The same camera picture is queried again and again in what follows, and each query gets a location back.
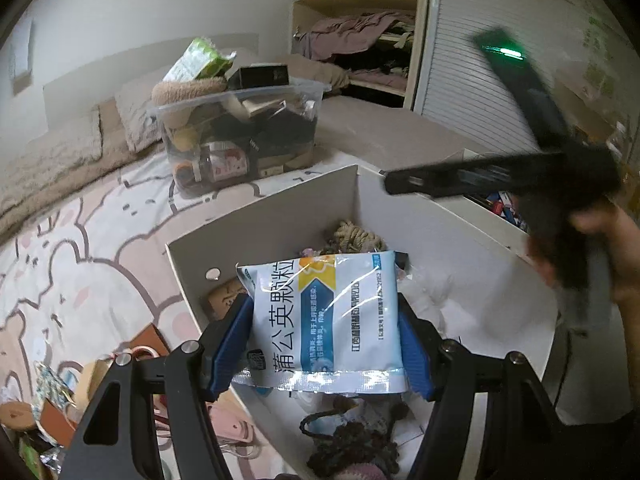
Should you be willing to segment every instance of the metal screw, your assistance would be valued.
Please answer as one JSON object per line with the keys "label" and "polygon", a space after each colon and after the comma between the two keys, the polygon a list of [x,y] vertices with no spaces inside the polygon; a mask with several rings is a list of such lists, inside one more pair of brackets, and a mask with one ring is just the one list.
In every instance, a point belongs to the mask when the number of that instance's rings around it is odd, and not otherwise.
{"label": "metal screw", "polygon": [[520,352],[509,352],[507,357],[509,358],[509,361],[515,365],[523,365],[527,362],[527,358]]}
{"label": "metal screw", "polygon": [[120,354],[116,357],[116,364],[118,366],[128,365],[131,362],[131,354]]}
{"label": "metal screw", "polygon": [[458,348],[458,342],[455,339],[445,339],[440,344],[440,348],[449,354],[456,351],[456,348]]}
{"label": "metal screw", "polygon": [[185,354],[193,354],[198,348],[200,348],[200,343],[194,340],[185,341],[180,345],[180,350]]}

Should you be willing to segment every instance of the medicine packet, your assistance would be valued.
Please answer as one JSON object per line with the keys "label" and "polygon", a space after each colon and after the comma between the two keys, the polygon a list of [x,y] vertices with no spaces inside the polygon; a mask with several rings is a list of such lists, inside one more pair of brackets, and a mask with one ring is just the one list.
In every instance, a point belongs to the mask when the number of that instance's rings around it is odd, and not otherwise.
{"label": "medicine packet", "polygon": [[324,393],[406,390],[394,252],[239,266],[254,298],[236,383]]}

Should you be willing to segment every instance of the black box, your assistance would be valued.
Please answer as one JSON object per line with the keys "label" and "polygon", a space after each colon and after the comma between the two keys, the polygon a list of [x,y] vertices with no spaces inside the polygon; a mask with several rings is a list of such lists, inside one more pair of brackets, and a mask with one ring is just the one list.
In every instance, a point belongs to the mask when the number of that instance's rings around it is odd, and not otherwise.
{"label": "black box", "polygon": [[287,65],[260,64],[241,66],[228,81],[229,90],[258,88],[261,86],[285,86],[289,84]]}

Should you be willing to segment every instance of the white wall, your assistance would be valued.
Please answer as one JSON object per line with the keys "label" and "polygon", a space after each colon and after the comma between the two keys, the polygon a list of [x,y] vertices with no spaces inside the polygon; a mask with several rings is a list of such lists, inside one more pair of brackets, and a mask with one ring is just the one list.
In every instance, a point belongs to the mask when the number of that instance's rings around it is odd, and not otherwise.
{"label": "white wall", "polygon": [[287,48],[288,0],[35,0],[33,83],[13,96],[0,51],[0,163],[47,131],[42,87],[105,56],[199,34],[254,32],[260,54]]}

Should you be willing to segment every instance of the blue gripper pad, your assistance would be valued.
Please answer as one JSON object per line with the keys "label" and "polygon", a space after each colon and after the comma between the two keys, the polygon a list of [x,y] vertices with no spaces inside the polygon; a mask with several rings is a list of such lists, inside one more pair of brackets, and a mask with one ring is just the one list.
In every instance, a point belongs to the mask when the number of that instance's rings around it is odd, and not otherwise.
{"label": "blue gripper pad", "polygon": [[216,399],[219,394],[229,389],[231,379],[238,370],[238,361],[246,349],[246,342],[249,339],[253,320],[254,300],[247,296],[238,311],[238,315],[229,330],[226,331],[216,354],[213,364],[213,380],[209,386],[209,391]]}
{"label": "blue gripper pad", "polygon": [[399,313],[400,348],[402,350],[402,364],[409,379],[409,386],[414,392],[425,399],[431,399],[433,382],[429,372],[429,357],[424,352],[414,330],[404,313]]}

